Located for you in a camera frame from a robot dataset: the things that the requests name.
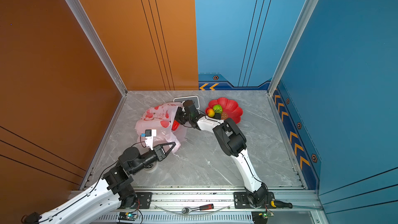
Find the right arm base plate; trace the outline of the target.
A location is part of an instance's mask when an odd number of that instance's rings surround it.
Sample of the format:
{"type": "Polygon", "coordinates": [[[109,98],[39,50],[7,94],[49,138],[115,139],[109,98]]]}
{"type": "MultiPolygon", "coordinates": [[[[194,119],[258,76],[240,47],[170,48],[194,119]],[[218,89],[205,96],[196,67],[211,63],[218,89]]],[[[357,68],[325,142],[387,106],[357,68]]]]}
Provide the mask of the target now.
{"type": "Polygon", "coordinates": [[[271,201],[275,199],[273,192],[268,192],[267,197],[265,197],[264,203],[259,207],[254,207],[249,203],[248,194],[246,192],[235,192],[234,196],[234,207],[236,209],[244,209],[244,208],[270,208],[275,209],[271,205],[271,201]]]}

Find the pink printed plastic bag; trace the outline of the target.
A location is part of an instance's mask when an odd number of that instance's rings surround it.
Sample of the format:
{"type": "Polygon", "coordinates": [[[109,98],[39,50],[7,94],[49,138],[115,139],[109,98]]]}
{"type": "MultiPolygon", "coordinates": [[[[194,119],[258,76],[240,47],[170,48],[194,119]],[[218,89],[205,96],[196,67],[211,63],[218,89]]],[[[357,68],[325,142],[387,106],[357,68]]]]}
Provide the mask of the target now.
{"type": "Polygon", "coordinates": [[[182,107],[180,102],[169,102],[148,109],[136,123],[135,129],[139,135],[138,141],[141,142],[140,135],[147,129],[156,129],[157,135],[153,140],[153,148],[157,144],[175,142],[176,146],[173,153],[181,147],[181,143],[186,141],[188,128],[181,125],[176,131],[172,131],[177,109],[182,107]]]}

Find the green lime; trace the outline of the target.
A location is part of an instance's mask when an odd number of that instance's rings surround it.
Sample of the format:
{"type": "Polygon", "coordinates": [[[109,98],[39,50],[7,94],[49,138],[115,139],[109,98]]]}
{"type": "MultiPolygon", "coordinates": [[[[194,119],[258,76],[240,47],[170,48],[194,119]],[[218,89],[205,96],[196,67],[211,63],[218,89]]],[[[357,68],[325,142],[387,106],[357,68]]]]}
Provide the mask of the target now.
{"type": "Polygon", "coordinates": [[[218,113],[218,114],[222,114],[222,113],[223,113],[223,108],[222,108],[222,106],[221,106],[220,104],[214,105],[214,106],[212,107],[212,109],[213,109],[213,111],[214,111],[215,113],[218,113]]]}

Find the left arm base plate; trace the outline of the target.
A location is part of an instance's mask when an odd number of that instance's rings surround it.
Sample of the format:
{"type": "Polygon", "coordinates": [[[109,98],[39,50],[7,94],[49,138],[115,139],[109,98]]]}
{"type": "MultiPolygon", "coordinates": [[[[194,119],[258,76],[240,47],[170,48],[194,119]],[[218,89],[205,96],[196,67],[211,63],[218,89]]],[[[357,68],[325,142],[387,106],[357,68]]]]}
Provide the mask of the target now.
{"type": "Polygon", "coordinates": [[[137,192],[134,200],[127,201],[122,206],[126,209],[150,209],[152,196],[152,192],[137,192]]]}

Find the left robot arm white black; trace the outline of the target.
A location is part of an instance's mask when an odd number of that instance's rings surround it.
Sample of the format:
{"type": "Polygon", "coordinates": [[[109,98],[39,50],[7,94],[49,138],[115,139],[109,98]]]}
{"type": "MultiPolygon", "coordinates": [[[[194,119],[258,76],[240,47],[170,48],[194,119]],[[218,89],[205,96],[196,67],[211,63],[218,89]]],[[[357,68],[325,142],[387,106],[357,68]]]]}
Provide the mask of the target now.
{"type": "Polygon", "coordinates": [[[175,142],[155,145],[141,154],[137,147],[127,148],[115,164],[94,185],[64,204],[43,214],[34,212],[21,219],[23,224],[89,224],[118,209],[132,207],[138,196],[132,187],[133,175],[167,158],[175,142]]]}

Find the pink dragon fruit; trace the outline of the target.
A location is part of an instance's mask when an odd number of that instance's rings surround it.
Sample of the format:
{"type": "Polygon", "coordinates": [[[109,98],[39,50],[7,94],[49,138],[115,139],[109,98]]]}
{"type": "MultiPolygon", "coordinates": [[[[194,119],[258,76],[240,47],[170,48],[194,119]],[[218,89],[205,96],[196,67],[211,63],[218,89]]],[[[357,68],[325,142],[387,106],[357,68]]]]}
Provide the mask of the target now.
{"type": "Polygon", "coordinates": [[[172,131],[176,131],[180,126],[180,123],[176,120],[174,120],[173,125],[172,125],[172,131]]]}

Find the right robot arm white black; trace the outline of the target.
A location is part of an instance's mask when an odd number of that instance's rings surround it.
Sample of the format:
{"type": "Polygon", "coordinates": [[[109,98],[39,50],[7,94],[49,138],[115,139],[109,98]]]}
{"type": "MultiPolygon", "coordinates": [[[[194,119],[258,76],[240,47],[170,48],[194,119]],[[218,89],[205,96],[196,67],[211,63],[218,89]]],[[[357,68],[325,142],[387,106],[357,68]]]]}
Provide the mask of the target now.
{"type": "Polygon", "coordinates": [[[218,120],[201,113],[192,100],[184,101],[177,109],[175,121],[192,128],[212,132],[222,151],[230,156],[244,180],[244,187],[249,204],[254,208],[265,205],[269,193],[267,185],[260,180],[250,160],[247,140],[237,124],[231,118],[218,120]]]}

